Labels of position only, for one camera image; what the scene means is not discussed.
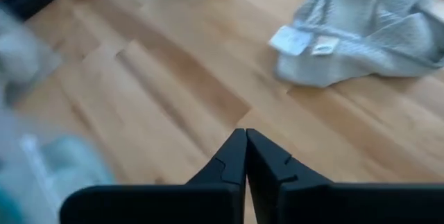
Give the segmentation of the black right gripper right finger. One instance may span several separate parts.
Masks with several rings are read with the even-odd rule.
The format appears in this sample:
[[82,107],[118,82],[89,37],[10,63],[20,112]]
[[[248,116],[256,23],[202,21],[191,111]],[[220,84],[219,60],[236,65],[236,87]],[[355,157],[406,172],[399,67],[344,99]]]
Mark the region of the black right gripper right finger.
[[444,183],[334,182],[260,132],[246,134],[258,224],[444,224]]

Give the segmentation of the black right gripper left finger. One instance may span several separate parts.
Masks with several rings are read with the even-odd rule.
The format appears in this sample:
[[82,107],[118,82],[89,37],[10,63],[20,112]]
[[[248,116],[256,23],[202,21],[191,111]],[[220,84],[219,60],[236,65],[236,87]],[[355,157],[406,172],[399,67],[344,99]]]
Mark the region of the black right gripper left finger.
[[187,183],[87,187],[63,202],[60,224],[243,224],[245,159],[236,129]]

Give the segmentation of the grey towel teal edging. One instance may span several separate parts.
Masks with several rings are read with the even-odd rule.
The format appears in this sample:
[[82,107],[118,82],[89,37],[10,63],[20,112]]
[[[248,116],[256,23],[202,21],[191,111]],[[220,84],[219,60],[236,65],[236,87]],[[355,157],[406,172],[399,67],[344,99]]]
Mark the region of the grey towel teal edging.
[[101,154],[84,139],[64,136],[43,145],[40,151],[61,198],[85,187],[116,182]]

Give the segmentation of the white microfiber towel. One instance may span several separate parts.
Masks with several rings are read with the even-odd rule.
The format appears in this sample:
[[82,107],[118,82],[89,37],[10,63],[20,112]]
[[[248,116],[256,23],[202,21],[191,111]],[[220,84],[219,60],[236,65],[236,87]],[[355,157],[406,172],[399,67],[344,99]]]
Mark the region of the white microfiber towel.
[[0,10],[0,72],[8,80],[26,83],[40,69],[40,43],[27,27]]
[[431,0],[305,0],[270,39],[275,72],[314,87],[429,74],[444,67],[444,20],[431,7]]

